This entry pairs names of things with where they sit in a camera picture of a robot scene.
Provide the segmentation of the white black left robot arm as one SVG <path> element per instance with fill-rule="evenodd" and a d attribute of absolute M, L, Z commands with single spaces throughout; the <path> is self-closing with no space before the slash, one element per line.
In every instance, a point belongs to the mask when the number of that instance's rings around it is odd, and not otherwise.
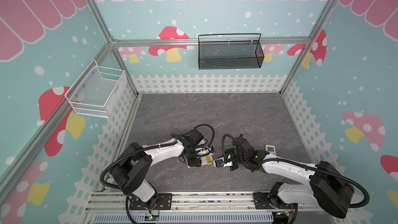
<path fill-rule="evenodd" d="M 175 135 L 169 141 L 151 146 L 132 143 L 106 168 L 103 177 L 109 173 L 115 182 L 112 188 L 121 190 L 127 196 L 134 196 L 144 203 L 152 203 L 157 198 L 157 191 L 145 180 L 149 169 L 164 160 L 180 156 L 199 167 L 201 159 L 196 152 L 200 144 L 206 144 L 206 141 L 198 130 Z"/>

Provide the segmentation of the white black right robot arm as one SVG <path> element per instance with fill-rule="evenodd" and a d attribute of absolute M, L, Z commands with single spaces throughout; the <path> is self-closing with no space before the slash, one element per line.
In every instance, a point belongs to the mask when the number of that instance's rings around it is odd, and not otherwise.
<path fill-rule="evenodd" d="M 270 204 L 277 208 L 283 204 L 308 204 L 319 206 L 333 217 L 347 216 L 354 195 L 353 183 L 344 177 L 332 164 L 302 163 L 276 155 L 275 146 L 265 145 L 254 149 L 247 139 L 226 134 L 221 141 L 222 157 L 217 165 L 232 171 L 239 165 L 252 172 L 275 174 L 298 182 L 297 186 L 276 183 L 268 194 Z"/>

